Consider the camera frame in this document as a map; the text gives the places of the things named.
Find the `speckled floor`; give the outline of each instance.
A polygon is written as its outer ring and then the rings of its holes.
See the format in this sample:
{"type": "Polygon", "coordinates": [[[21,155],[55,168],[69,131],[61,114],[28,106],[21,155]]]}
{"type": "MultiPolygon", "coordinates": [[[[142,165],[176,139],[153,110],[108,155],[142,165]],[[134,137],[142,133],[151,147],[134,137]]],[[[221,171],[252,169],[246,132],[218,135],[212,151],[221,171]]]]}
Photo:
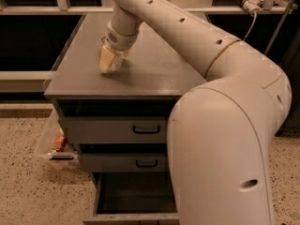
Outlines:
{"type": "MultiPolygon", "coordinates": [[[[82,224],[96,189],[76,168],[34,156],[50,104],[0,104],[0,225],[82,224]]],[[[300,224],[300,129],[284,131],[270,152],[276,225],[300,224]]]]}

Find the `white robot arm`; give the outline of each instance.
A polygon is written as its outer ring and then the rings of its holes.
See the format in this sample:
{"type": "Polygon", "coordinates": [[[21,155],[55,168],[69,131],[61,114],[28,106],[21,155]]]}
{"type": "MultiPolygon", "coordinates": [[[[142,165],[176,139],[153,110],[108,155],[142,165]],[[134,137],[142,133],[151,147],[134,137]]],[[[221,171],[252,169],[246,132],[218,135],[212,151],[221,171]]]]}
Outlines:
{"type": "Polygon", "coordinates": [[[114,2],[106,35],[113,50],[130,48],[146,22],[208,81],[180,98],[168,124],[180,224],[274,224],[268,150],[291,106],[285,73],[239,38],[166,0],[114,2]]]}

